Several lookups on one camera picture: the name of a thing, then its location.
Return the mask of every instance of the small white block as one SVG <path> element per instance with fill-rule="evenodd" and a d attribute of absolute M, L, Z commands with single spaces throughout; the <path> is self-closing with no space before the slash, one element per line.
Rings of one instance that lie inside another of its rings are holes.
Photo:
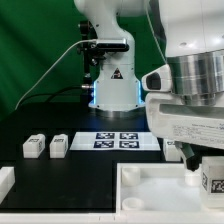
<path fill-rule="evenodd" d="M 164 139 L 163 140 L 163 152 L 166 161 L 179 162 L 181 161 L 180 153 L 175 146 L 173 140 Z"/>
<path fill-rule="evenodd" d="M 15 183 L 14 167 L 2 167 L 0 170 L 0 204 Z"/>
<path fill-rule="evenodd" d="M 23 144 L 24 158 L 38 158 L 45 148 L 45 136 L 42 134 L 31 135 Z"/>
<path fill-rule="evenodd" d="M 55 135 L 50 144 L 50 158 L 65 158 L 68 150 L 68 136 Z"/>
<path fill-rule="evenodd" d="M 208 208 L 224 208 L 224 157 L 202 158 L 201 200 Z"/>

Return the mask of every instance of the green background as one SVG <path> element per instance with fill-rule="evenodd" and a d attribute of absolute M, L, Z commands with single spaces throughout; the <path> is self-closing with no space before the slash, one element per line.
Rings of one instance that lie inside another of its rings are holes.
<path fill-rule="evenodd" d="M 81 39 L 80 20 L 85 17 L 73 0 L 0 0 L 0 120 L 14 110 L 21 96 L 62 53 Z M 136 40 L 136 76 L 141 79 L 161 66 L 146 16 L 118 18 L 118 22 Z M 82 78 L 82 56 L 74 49 L 31 95 L 79 85 Z M 79 97 L 57 100 L 79 101 Z"/>

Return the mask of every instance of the black table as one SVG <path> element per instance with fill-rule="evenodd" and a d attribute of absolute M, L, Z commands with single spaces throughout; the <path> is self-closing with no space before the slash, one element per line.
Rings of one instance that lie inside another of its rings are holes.
<path fill-rule="evenodd" d="M 89 113 L 81 103 L 26 104 L 0 122 L 0 168 L 15 167 L 16 183 L 0 212 L 115 212 L 116 167 L 122 162 L 162 162 L 160 151 L 68 151 L 50 159 L 54 135 L 77 131 L 149 131 L 145 115 L 108 119 Z M 38 159 L 24 159 L 22 144 L 44 134 L 46 148 Z"/>

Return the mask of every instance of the blue light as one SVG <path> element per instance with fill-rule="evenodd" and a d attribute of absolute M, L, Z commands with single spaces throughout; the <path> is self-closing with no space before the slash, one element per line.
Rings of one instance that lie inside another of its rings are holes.
<path fill-rule="evenodd" d="M 96 82 L 93 84 L 93 104 L 96 104 Z"/>
<path fill-rule="evenodd" d="M 138 81 L 138 102 L 139 104 L 142 104 L 142 92 L 141 92 L 141 82 Z"/>

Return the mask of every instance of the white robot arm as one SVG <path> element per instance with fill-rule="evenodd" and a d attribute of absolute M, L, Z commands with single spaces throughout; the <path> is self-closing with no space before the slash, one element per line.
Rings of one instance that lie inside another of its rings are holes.
<path fill-rule="evenodd" d="M 167 65 L 142 79 L 148 125 L 157 137 L 224 149 L 223 1 L 158 3 Z"/>
<path fill-rule="evenodd" d="M 134 71 L 135 41 L 130 33 L 121 29 L 117 16 L 145 14 L 144 0 L 75 0 L 78 10 L 93 25 L 98 44 L 106 50 L 105 60 L 100 64 L 100 75 L 94 83 L 94 100 L 89 107 L 106 117 L 129 116 L 141 110 L 140 82 Z M 127 52 L 111 52 L 116 43 L 127 44 Z"/>

